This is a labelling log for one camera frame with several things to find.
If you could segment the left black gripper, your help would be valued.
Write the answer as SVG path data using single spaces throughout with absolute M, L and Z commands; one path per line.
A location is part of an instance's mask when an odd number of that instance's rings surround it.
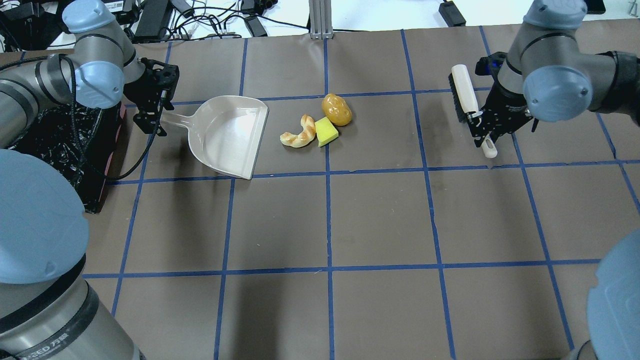
M 160 119 L 163 110 L 174 111 L 172 103 L 179 81 L 179 67 L 149 58 L 138 58 L 125 67 L 133 70 L 126 78 L 123 95 L 135 104 L 138 111 L 135 125 L 147 135 L 166 137 Z

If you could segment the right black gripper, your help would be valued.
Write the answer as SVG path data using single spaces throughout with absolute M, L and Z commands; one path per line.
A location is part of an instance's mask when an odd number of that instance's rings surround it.
M 505 88 L 498 80 L 492 85 L 481 111 L 466 112 L 466 122 L 472 126 L 476 148 L 485 139 L 498 141 L 505 134 L 512 134 L 530 121 L 537 127 L 537 120 L 530 113 L 524 95 Z

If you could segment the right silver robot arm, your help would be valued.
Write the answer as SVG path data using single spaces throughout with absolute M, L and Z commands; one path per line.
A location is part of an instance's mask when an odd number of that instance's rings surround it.
M 639 121 L 639 59 L 623 51 L 585 54 L 576 32 L 588 12 L 583 0 L 535 0 L 507 52 L 478 60 L 475 73 L 493 86 L 478 105 L 464 64 L 451 68 L 455 109 L 485 157 L 495 143 L 532 122 L 567 121 L 585 111 L 624 114 Z M 568 360 L 637 360 L 639 231 L 619 240 L 599 262 L 586 300 L 589 339 Z

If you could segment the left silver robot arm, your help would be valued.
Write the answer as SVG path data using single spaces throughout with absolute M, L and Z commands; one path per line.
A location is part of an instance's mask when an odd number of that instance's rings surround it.
M 71 54 L 1 67 L 1 358 L 144 360 L 143 351 L 83 278 L 96 203 L 121 121 L 123 99 L 153 139 L 173 110 L 172 64 L 139 57 L 101 0 L 73 0 L 62 21 Z

